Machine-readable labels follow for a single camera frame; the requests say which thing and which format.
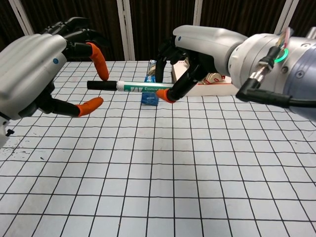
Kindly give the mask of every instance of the marker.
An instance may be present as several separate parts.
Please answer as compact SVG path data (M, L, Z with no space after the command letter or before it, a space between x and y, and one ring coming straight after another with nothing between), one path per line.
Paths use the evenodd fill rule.
M93 81L87 82L89 90L111 90L111 91L130 91L130 92L152 92L159 89L169 89L173 86L170 83L150 83L150 82L133 82L133 81Z

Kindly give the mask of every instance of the orange fingertip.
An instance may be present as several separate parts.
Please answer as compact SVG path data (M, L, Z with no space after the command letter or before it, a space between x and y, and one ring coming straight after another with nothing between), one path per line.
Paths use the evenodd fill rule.
M87 44L91 45L92 47L92 55L90 56L90 59L93 61L99 77L101 80L108 80L109 70L101 50L93 43Z
M88 115L89 113L95 111L100 105L102 105L102 103L103 99L101 97L96 97L83 103L82 105L76 105L80 110L78 117Z
M156 91L156 95L158 96L158 98L160 98L160 99L162 99L162 100L164 100L164 101L166 101L166 102L168 102L168 103L174 103L175 101L171 101L171 100L169 100L168 98L167 98L167 91L168 91L169 89L164 89L164 90L158 90L158 91Z

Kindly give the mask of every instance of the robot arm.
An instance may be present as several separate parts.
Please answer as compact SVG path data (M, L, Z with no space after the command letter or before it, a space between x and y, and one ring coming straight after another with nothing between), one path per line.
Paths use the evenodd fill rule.
M94 44L106 45L107 41L96 31L86 29L88 25L88 19L74 17L41 34L21 37L0 52L0 147L12 134L5 130L10 120L29 117L37 109L46 114L80 117L103 103L97 97L73 105L51 96L53 79L68 58L90 57L100 78L109 78L105 59Z
M175 64L187 57L190 67L172 88L157 91L159 98L173 103L207 73L221 73L231 77L240 89L236 97L242 101L280 106L316 120L315 34L288 40L287 30L281 35L247 38L229 30L199 26L181 26L173 34L159 48L156 76L163 74L162 62L166 60Z

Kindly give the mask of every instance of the table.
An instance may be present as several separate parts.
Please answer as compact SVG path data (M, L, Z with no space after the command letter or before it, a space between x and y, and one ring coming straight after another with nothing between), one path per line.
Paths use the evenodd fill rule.
M143 81L148 62L108 62ZM171 82L171 66L165 81ZM0 150L0 236L316 236L316 127L233 96L158 107L87 91L91 63L66 63L55 98L102 106L13 121Z

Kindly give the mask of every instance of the white box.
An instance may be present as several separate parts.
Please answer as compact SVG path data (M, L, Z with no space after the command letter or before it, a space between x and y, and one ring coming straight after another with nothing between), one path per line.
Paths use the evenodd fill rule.
M183 73L189 68L185 61L179 61L172 65L172 79L175 83ZM238 89L232 84L230 77L225 77L222 82L212 84L197 84L193 87L186 96L201 96L201 95L236 95Z

